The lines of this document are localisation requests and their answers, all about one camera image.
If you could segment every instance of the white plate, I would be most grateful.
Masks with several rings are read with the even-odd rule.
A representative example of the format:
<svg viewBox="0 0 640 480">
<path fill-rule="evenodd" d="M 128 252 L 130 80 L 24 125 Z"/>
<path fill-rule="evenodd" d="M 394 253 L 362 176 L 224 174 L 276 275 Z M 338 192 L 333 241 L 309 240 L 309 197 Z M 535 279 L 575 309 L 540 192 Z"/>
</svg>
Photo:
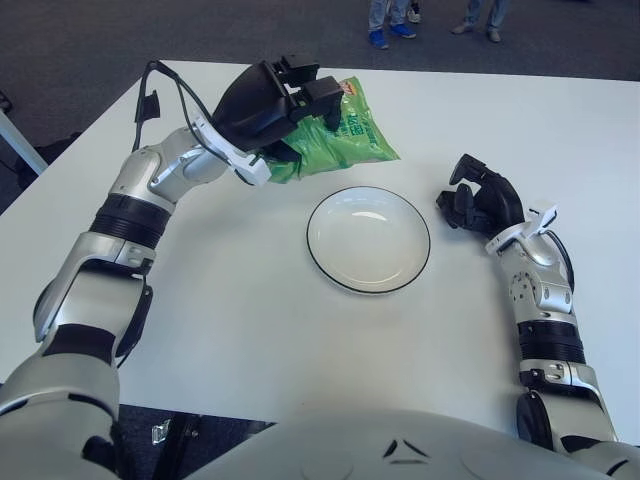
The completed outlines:
<svg viewBox="0 0 640 480">
<path fill-rule="evenodd" d="M 404 287 L 429 258 L 429 229 L 413 205 L 374 187 L 325 198 L 307 225 L 309 252 L 332 280 L 361 293 Z"/>
</svg>

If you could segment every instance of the gray carpet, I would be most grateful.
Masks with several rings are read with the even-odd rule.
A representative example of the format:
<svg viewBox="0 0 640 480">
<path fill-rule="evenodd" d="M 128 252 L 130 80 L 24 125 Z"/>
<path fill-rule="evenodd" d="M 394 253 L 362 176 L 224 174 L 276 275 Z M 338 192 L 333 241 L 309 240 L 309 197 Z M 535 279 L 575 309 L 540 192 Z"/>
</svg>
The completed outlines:
<svg viewBox="0 0 640 480">
<path fill-rule="evenodd" d="M 465 3 L 424 1 L 418 38 L 392 39 L 381 52 L 367 42 L 367 0 L 0 0 L 0 90 L 16 126 L 46 145 L 86 129 L 152 58 L 252 63 L 305 53 L 332 67 L 640 80 L 638 0 L 513 0 L 500 45 L 480 31 L 449 33 Z M 0 142 L 0 160 L 14 159 Z M 19 193 L 0 165 L 0 212 Z M 123 409 L 140 478 L 159 454 L 150 428 L 168 415 Z M 181 476 L 255 425 L 205 419 Z"/>
</svg>

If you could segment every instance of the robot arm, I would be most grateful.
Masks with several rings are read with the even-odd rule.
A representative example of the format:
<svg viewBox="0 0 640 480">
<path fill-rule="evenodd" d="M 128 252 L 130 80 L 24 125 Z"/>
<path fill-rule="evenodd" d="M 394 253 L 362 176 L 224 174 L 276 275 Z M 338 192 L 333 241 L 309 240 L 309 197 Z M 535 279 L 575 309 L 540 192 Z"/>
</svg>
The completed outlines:
<svg viewBox="0 0 640 480">
<path fill-rule="evenodd" d="M 178 83 L 160 62 L 150 68 Z M 0 463 L 7 478 L 130 477 L 117 424 L 116 359 L 126 358 L 142 334 L 156 245 L 191 188 L 227 168 L 246 183 L 268 180 L 264 160 L 249 150 L 277 144 L 306 115 L 323 115 L 337 128 L 342 90 L 332 77 L 316 80 L 317 70 L 296 57 L 253 65 L 213 116 L 202 112 L 127 158 L 91 227 L 38 299 L 33 320 L 40 348 L 0 390 Z M 300 89 L 289 93 L 285 84 Z"/>
<path fill-rule="evenodd" d="M 532 219 L 525 222 L 511 184 L 469 155 L 461 158 L 450 184 L 463 178 L 480 190 L 473 195 L 460 184 L 455 193 L 442 192 L 437 203 L 453 228 L 490 239 L 486 250 L 505 274 L 522 354 L 520 382 L 528 389 L 518 400 L 520 437 L 614 478 L 637 478 L 638 449 L 617 442 L 595 372 L 585 362 L 573 307 L 573 268 L 548 230 L 557 207 L 532 208 Z"/>
</svg>

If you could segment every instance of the plastic bag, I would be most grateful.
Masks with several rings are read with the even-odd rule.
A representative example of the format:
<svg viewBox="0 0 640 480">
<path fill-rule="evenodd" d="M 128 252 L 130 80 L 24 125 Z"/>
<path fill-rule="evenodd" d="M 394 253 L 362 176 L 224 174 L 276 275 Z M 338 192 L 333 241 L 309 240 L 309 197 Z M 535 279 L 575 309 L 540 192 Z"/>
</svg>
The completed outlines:
<svg viewBox="0 0 640 480">
<path fill-rule="evenodd" d="M 378 129 L 357 78 L 340 82 L 344 90 L 342 119 L 337 131 L 331 132 L 322 117 L 307 117 L 283 141 L 300 153 L 300 162 L 278 162 L 269 159 L 269 181 L 287 183 L 308 175 L 349 168 L 357 163 L 396 160 L 398 154 Z"/>
</svg>

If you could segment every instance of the plate rim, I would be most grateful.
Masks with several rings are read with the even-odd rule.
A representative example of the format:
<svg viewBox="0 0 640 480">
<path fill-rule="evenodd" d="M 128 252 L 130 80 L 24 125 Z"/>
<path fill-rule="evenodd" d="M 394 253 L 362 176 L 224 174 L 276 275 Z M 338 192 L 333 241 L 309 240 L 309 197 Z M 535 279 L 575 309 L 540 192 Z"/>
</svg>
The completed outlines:
<svg viewBox="0 0 640 480">
<path fill-rule="evenodd" d="M 316 259 L 316 257 L 313 255 L 313 251 L 311 249 L 311 244 L 309 242 L 309 227 L 311 226 L 311 219 L 313 219 L 313 216 L 316 214 L 316 211 L 318 210 L 318 208 L 320 208 L 320 205 L 322 205 L 324 202 L 326 202 L 327 200 L 329 200 L 331 197 L 333 197 L 334 195 L 337 195 L 341 192 L 344 192 L 345 190 L 352 190 L 355 188 L 371 188 L 374 190 L 382 190 L 384 192 L 390 193 L 391 195 L 394 195 L 396 197 L 398 197 L 400 200 L 402 200 L 403 202 L 405 202 L 407 205 L 409 205 L 417 214 L 418 217 L 420 217 L 420 220 L 422 220 L 422 223 L 424 224 L 424 228 L 427 231 L 427 239 L 429 240 L 429 248 L 427 249 L 427 256 L 424 259 L 424 263 L 422 264 L 422 266 L 420 267 L 420 270 L 418 270 L 416 272 L 416 274 L 407 282 L 403 283 L 402 285 L 399 285 L 395 288 L 391 288 L 389 290 L 381 290 L 378 292 L 372 292 L 369 290 L 360 290 L 358 288 L 355 287 L 351 287 L 349 285 L 345 285 L 344 283 L 342 283 L 341 281 L 333 278 L 332 275 L 330 275 L 324 268 L 322 268 L 322 265 L 320 265 L 320 263 L 318 262 L 318 260 Z M 406 287 L 407 285 L 409 285 L 410 283 L 412 283 L 416 278 L 418 278 L 420 276 L 420 274 L 424 271 L 424 269 L 427 266 L 427 263 L 429 262 L 429 257 L 431 256 L 431 232 L 429 231 L 429 225 L 427 225 L 426 220 L 424 219 L 424 217 L 422 216 L 422 214 L 420 213 L 420 210 L 418 210 L 415 205 L 413 205 L 413 203 L 411 203 L 409 200 L 407 200 L 406 198 L 404 198 L 402 195 L 399 195 L 395 192 L 392 192 L 391 190 L 388 190 L 386 188 L 382 188 L 382 187 L 374 187 L 372 185 L 354 185 L 352 187 L 345 187 L 345 188 L 341 188 L 340 190 L 336 190 L 335 192 L 327 195 L 326 197 L 324 197 L 322 200 L 320 200 L 320 202 L 318 202 L 318 204 L 315 206 L 315 208 L 313 209 L 313 211 L 311 212 L 311 215 L 309 215 L 309 219 L 307 220 L 307 229 L 306 229 L 306 241 L 307 241 L 307 251 L 309 252 L 309 255 L 311 255 L 311 258 L 313 260 L 313 263 L 316 264 L 316 266 L 320 269 L 320 271 L 322 273 L 325 274 L 326 277 L 328 277 L 329 279 L 331 279 L 331 281 L 337 283 L 338 285 L 351 290 L 352 292 L 357 292 L 357 293 L 364 293 L 367 295 L 382 295 L 385 293 L 391 293 L 391 292 L 395 292 L 397 290 L 400 290 L 401 288 Z"/>
</svg>

